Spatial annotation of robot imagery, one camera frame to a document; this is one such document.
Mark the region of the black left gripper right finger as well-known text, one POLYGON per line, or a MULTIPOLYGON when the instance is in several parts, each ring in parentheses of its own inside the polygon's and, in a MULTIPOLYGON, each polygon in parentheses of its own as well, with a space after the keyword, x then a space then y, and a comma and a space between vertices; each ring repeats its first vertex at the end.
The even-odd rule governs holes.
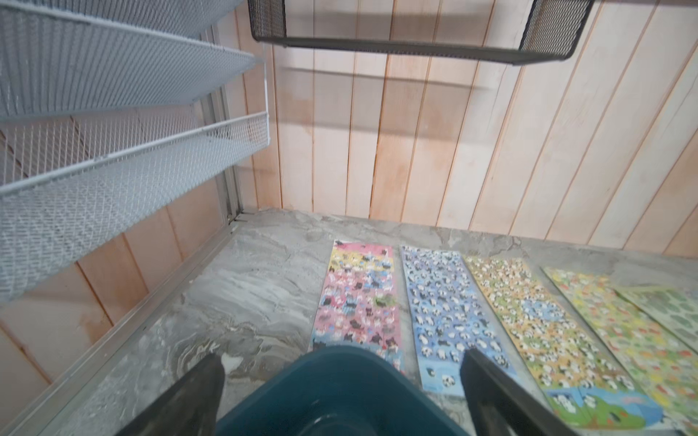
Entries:
POLYGON ((460 379, 474 429, 484 435, 574 435, 482 352, 464 353, 460 379))

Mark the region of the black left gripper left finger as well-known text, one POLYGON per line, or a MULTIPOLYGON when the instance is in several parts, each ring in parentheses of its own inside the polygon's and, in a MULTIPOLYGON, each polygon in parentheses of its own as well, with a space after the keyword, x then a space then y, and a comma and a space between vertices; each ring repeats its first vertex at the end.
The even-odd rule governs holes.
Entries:
POLYGON ((117 435, 213 435, 225 384, 217 354, 207 354, 117 435))

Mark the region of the yellow animal sticker sheet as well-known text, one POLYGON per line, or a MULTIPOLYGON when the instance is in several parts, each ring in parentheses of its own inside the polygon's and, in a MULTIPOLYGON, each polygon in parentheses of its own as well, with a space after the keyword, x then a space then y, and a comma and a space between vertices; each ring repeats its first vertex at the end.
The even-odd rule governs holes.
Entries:
POLYGON ((639 430, 663 409, 601 350, 521 259, 465 258, 554 414, 582 429, 639 430))

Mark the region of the blue penguin sticker sheet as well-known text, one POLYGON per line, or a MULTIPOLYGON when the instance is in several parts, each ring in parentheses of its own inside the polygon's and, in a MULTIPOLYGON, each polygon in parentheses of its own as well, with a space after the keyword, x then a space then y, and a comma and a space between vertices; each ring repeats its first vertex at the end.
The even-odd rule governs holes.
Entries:
POLYGON ((482 352, 517 380, 461 254, 407 245, 401 254, 422 387, 463 398, 460 369, 469 350, 482 352))

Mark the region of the teal plastic storage box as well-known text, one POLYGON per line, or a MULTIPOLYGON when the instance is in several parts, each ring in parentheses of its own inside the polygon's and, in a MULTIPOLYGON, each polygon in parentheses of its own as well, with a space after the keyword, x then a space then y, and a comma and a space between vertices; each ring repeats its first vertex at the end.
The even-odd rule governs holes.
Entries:
POLYGON ((217 435, 463 435, 465 430, 372 352, 309 352, 216 424, 217 435))

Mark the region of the green panda sticker sheet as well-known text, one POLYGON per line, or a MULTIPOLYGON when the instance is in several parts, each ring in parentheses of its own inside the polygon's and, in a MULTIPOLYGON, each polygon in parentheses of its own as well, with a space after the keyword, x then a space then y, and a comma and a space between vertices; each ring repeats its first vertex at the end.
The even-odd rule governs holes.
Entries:
POLYGON ((697 434, 697 353, 634 304, 609 278, 543 272, 643 390, 689 435, 697 434))

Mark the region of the pink sticker sheet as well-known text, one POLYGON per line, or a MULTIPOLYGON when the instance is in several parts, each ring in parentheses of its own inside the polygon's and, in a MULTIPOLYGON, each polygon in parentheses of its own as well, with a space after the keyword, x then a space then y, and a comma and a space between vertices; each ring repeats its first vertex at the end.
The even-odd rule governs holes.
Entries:
POLYGON ((334 241, 309 349, 354 346, 404 370, 394 250, 334 241))

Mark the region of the white green sticker sheet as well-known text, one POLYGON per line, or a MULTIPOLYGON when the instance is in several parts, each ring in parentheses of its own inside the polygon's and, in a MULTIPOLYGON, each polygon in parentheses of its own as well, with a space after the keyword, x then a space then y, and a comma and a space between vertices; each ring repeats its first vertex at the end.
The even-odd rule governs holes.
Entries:
POLYGON ((697 299, 692 294, 666 286, 619 286, 614 290, 697 351, 697 299))

